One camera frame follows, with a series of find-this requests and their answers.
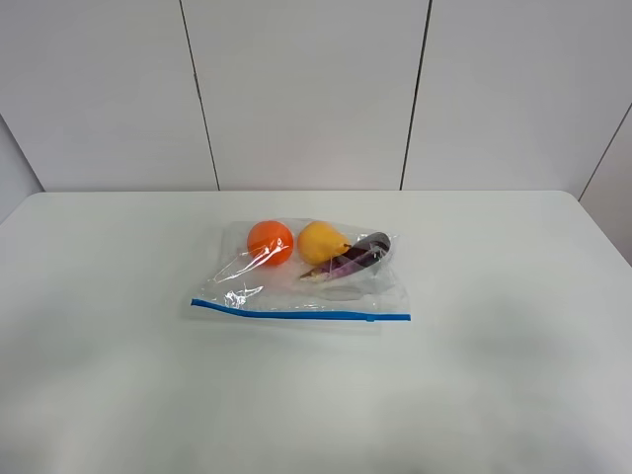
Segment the clear zip bag blue seal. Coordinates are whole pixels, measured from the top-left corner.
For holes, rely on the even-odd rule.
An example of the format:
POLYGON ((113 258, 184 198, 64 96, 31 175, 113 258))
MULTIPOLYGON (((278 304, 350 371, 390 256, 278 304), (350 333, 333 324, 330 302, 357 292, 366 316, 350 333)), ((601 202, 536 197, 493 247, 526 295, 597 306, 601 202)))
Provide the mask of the clear zip bag blue seal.
POLYGON ((258 222, 233 222, 222 231, 216 267, 191 300, 193 307, 252 318, 307 321, 408 322, 411 319, 404 285, 392 268, 396 237, 369 228, 332 224, 354 245, 374 233, 391 239, 388 256, 379 264, 351 276, 327 282, 308 282, 300 276, 317 266, 305 263, 297 250, 297 237, 312 221, 307 218, 272 219, 285 224, 294 239, 289 260, 278 267, 253 263, 247 237, 258 222))

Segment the yellow pear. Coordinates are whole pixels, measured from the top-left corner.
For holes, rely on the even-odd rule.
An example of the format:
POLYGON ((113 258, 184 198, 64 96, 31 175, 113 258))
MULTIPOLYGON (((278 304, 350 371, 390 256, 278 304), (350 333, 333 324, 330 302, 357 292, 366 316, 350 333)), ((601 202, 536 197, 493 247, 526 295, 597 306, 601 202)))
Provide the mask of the yellow pear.
POLYGON ((313 266, 345 254, 351 246, 343 233, 324 221, 308 223, 297 237, 297 250, 301 259, 313 266))

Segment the orange fruit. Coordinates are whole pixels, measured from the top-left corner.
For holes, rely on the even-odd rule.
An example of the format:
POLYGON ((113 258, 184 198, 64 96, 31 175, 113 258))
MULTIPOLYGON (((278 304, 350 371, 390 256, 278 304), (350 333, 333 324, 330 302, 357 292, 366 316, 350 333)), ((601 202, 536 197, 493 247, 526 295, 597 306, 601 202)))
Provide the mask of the orange fruit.
POLYGON ((294 239, 290 229, 276 220, 256 223, 247 237, 248 252, 253 263, 264 267, 278 267, 293 253, 294 239))

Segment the purple eggplant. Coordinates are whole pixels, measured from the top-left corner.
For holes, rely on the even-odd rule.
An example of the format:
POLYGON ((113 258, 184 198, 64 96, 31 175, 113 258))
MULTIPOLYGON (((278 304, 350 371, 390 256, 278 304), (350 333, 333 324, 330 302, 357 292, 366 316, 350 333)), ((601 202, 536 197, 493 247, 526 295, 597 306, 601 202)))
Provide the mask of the purple eggplant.
POLYGON ((327 282, 351 276, 379 264, 388 256, 390 248, 389 236, 383 232, 374 232, 357 241, 344 254, 318 265, 299 279, 327 282))

